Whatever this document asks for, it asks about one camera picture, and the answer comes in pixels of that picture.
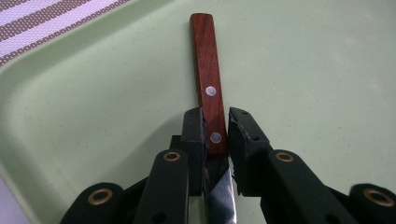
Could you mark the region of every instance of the tray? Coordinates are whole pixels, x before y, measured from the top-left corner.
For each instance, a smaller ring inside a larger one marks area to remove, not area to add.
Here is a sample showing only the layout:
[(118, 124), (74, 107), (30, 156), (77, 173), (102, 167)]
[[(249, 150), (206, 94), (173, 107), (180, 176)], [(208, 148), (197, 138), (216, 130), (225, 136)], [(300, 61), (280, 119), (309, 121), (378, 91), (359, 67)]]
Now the tray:
[[(396, 3), (134, 1), (0, 71), (0, 174), (32, 223), (57, 223), (98, 182), (124, 188), (197, 106), (189, 18), (214, 16), (226, 110), (328, 186), (396, 192)], [(239, 223), (263, 223), (236, 197)], [(200, 198), (191, 223), (202, 223)]]

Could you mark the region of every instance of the striped cloth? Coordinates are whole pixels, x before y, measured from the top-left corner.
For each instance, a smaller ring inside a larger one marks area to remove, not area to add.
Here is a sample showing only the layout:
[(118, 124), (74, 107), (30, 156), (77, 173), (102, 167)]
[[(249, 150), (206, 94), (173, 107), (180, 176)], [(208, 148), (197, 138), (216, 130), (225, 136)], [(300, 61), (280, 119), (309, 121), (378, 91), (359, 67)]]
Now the striped cloth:
[(0, 0), (0, 66), (128, 0)]

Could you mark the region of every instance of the knife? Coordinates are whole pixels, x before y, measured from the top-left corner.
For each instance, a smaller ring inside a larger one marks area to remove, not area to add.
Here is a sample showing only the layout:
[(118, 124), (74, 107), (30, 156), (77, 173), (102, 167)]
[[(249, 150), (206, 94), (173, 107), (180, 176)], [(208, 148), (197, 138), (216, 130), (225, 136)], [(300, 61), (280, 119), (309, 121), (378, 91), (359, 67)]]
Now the knife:
[(236, 223), (213, 17), (195, 13), (190, 23), (198, 104), (204, 113), (208, 146), (204, 188), (208, 222)]

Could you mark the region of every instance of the brass ring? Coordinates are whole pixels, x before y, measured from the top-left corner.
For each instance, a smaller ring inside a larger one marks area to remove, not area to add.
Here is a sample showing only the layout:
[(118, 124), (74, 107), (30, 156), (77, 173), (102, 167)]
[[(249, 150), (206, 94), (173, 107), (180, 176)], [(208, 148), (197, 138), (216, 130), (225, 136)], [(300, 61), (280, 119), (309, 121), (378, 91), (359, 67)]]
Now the brass ring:
[(178, 161), (180, 157), (180, 154), (178, 154), (177, 152), (168, 152), (163, 155), (163, 159), (166, 161)]
[[(391, 199), (388, 195), (384, 194), (381, 191), (378, 191), (376, 189), (365, 189), (363, 191), (364, 196), (372, 201), (373, 203), (376, 203), (378, 205), (384, 206), (384, 207), (392, 207), (395, 205), (395, 202), (393, 199)], [(379, 200), (374, 195), (380, 196), (383, 200)]]
[[(99, 193), (105, 193), (106, 196), (104, 198), (95, 199), (95, 196)], [(90, 194), (90, 197), (88, 197), (88, 203), (92, 205), (99, 205), (102, 203), (106, 203), (108, 200), (111, 199), (111, 197), (113, 197), (113, 191), (111, 189), (97, 189)]]
[(280, 161), (291, 162), (294, 161), (294, 158), (286, 152), (278, 152), (276, 153), (276, 158)]

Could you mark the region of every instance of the brown wooden knife handle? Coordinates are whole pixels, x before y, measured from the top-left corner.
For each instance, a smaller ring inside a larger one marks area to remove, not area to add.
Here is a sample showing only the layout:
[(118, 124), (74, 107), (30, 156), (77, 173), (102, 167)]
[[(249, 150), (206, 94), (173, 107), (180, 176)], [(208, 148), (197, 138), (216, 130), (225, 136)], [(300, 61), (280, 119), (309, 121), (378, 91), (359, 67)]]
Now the brown wooden knife handle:
[(190, 18), (198, 103), (206, 120), (208, 157), (228, 157), (215, 25), (209, 14)]

